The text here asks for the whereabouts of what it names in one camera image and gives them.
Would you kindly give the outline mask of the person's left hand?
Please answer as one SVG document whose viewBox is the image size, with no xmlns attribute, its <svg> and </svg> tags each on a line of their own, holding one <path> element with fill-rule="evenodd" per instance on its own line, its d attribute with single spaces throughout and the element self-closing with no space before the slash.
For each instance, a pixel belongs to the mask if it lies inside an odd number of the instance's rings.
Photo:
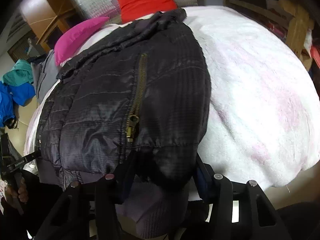
<svg viewBox="0 0 320 240">
<path fill-rule="evenodd" d="M 18 208 L 19 202 L 26 203 L 28 201 L 28 192 L 25 179 L 21 179 L 20 187 L 17 191 L 15 191 L 11 185 L 7 185 L 4 194 L 6 202 L 16 209 Z"/>
</svg>

